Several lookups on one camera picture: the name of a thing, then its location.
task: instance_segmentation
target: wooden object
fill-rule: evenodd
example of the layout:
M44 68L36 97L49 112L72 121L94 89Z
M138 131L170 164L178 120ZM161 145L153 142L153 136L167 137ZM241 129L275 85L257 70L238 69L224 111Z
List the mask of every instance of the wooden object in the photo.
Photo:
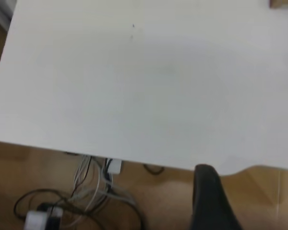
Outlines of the wooden object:
M288 5L288 0L270 0L271 8L279 8L282 5Z
M24 223L13 215L13 205L24 193L37 188L54 188L71 192L73 174L81 157L62 152L0 143L0 230L23 230ZM86 184L95 186L89 171ZM147 173L141 164L126 162L116 184L127 189L146 216L150 230L189 229L192 216L193 172L166 168L159 176ZM278 212L278 172L275 169L253 168L222 178L229 202L244 230L288 230L287 206ZM281 183L288 186L288 180ZM28 200L19 212L28 210ZM35 196L31 208L41 202L57 201L56 197ZM287 220L276 228L277 216ZM131 208L112 199L96 215L107 230L138 230L139 220ZM99 230L88 218L78 230Z

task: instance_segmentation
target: white surface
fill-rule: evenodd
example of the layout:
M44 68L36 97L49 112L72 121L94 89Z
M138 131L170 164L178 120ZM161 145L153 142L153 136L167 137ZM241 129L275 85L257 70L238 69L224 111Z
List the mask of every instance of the white surface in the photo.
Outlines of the white surface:
M221 174L288 168L288 10L19 0L0 141Z

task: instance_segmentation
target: wooden floor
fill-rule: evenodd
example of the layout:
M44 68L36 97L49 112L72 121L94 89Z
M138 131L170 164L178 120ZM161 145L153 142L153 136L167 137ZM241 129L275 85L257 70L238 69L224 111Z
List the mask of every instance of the wooden floor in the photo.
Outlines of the wooden floor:
M0 56L5 38L6 33L0 29ZM70 192L79 159L58 151L0 143L0 230L23 228L12 212L22 194L36 188ZM187 230L192 211L192 177L190 171L170 168L160 176L152 176L142 165L126 162L115 182L134 195L149 229ZM244 229L288 230L288 171L254 167L223 177L222 183ZM51 199L37 196L32 207L47 198ZM20 211L26 213L27 209L28 203L24 203ZM137 216L119 202L109 202L98 218L107 230L139 229ZM86 220L78 229L98 227Z

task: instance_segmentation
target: black cable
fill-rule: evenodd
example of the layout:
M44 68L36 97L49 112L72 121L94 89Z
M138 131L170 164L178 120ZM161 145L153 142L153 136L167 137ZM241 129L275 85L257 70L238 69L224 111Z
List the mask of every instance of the black cable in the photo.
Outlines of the black cable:
M155 170L152 170L151 168L149 168L149 166L147 164L143 164L143 167L152 175L154 176L158 176L160 175L161 173L163 173L164 171L164 167L160 167L159 170L155 171Z
M55 189L47 189L47 188L41 188L41 189L35 189L35 190L32 190L24 195L22 195L15 203L14 205L14 208L13 208L13 213L14 215L18 218L18 219L21 219L23 221L25 221L25 215L21 215L17 212L17 206L18 204L20 203L20 201L22 201L23 199L25 199L27 196L31 195L31 194L34 194L34 193L53 193L55 195L57 195L58 197L60 197L62 200L64 200L64 202L66 204L70 204L67 200L67 198L65 198L59 191L55 190Z
M33 199L37 196L38 194L36 195L32 195L29 199L29 202L28 202L28 210L31 210L31 204L33 202Z
M116 195L118 196L119 194L117 194L113 189L111 190L111 194L113 195ZM128 205L129 207L131 207L133 209L133 211L136 213L136 215L138 216L139 218L139 221L140 221L140 230L146 230L146 226L145 226L145 219L144 219L144 216L142 215L142 213L140 212L140 210L135 206L135 205L132 205L130 204L129 202L127 201L120 201L126 205Z
M92 157L90 157L90 160L89 160L89 162L88 162L88 166L87 166L86 173L85 173L85 176L84 176L83 180L74 188L71 197L72 197L73 194L77 191L77 189L79 188L79 186L82 185L83 182L86 180L87 175L88 175L88 171L89 171L89 169L90 169L91 161L92 161Z
M111 178L110 178L110 175L108 173L108 169L109 169L109 166L111 164L111 162L113 161L113 159L109 159L109 160L105 160L105 170L104 170L104 175L105 177L107 178L107 180L111 181ZM107 189L106 189L106 192L107 193L111 193L111 194L114 194L114 195L118 195L114 190L113 188L111 187L111 185L107 185ZM22 215L20 213L18 213L17 211L17 207L19 205L19 203L24 200L27 196L31 195L31 194L34 194L34 193L53 193L55 194L56 196L58 196L60 199L55 202L55 203L42 203L38 206L38 210L43 210L43 211L47 211L49 208L54 208L54 207L60 207L62 208L64 211L67 211L67 212L71 212L73 214L76 214L76 215L82 215L82 216L87 216L89 217L90 219L92 219L93 221L95 221L95 223L100 227L101 230L105 230L104 226L94 217L92 216L93 213L95 213L97 211L97 209L99 209L103 204L106 204L106 202L108 201L109 197L107 195L104 195L103 199L97 204L95 205L91 210L88 210L88 211L83 211L81 210L80 208L78 208L77 206L71 204L69 201L68 201L68 197L67 196L64 196L62 195L62 193L58 190L55 190L55 189L36 189L36 190L33 190L33 191L30 191L26 194L24 194L23 196L21 196L15 203L14 205L14 208L13 208L13 212L14 212L14 215L18 218L18 219L21 219L22 221L25 221L25 215ZM130 206L134 211L135 213L137 214L137 216L139 217L139 220L140 220L140 229L141 230L145 230L145 221L144 221L144 218L141 214L141 212L137 209L136 206L128 203L128 202L125 202L125 201L121 201L125 204L127 204L128 206Z
M105 158L105 163L104 163L104 168L105 168L105 171L104 171L104 177L111 182L111 178L110 178L110 175L108 173L108 169L109 169L109 166L111 164L111 162L113 161L113 159L109 159L108 158ZM111 185L107 184L106 186L106 194L109 193L111 191ZM108 196L107 195L103 195L102 199L100 200L99 203L97 203L92 209L88 210L87 212L88 213L94 213L94 212L100 212L101 209L102 209L102 205L104 204L107 204L107 199L108 199Z

